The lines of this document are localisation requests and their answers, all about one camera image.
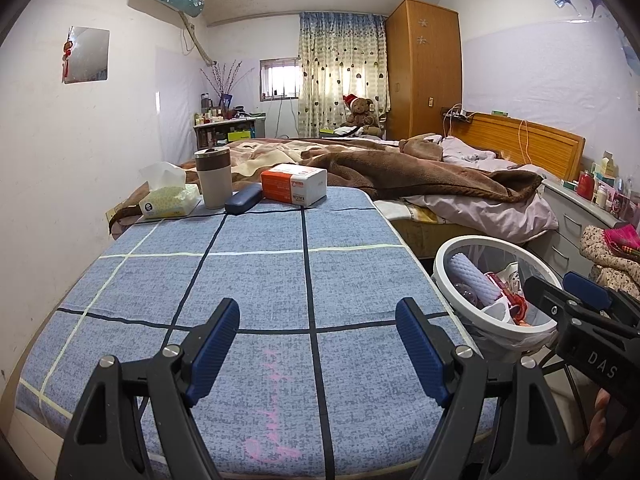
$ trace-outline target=wooden wardrobe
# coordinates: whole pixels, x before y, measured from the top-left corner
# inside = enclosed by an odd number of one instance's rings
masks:
[[[386,20],[390,140],[442,133],[442,108],[462,102],[458,13],[405,0]]]

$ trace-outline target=headboard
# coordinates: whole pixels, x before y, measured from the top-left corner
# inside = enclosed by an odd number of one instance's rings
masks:
[[[527,145],[529,130],[529,149]],[[533,164],[564,180],[578,178],[584,138],[543,124],[487,114],[474,114],[471,123],[453,121],[451,134],[478,149],[493,150],[518,164]]]

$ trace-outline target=polka dot curtain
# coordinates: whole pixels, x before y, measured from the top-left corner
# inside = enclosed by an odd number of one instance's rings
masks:
[[[384,17],[302,12],[300,69],[300,137],[341,126],[349,113],[342,98],[349,94],[371,99],[382,116],[390,109]]]

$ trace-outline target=red and white box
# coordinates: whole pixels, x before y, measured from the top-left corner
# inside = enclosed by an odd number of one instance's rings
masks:
[[[262,195],[278,202],[310,206],[326,196],[326,170],[279,164],[263,171]]]

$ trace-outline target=santa hat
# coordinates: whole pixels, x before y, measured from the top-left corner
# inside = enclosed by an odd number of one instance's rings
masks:
[[[357,98],[358,96],[353,94],[342,96],[342,99],[344,100],[344,104],[346,104],[349,108],[351,108],[351,103],[354,101],[354,99],[357,99]]]

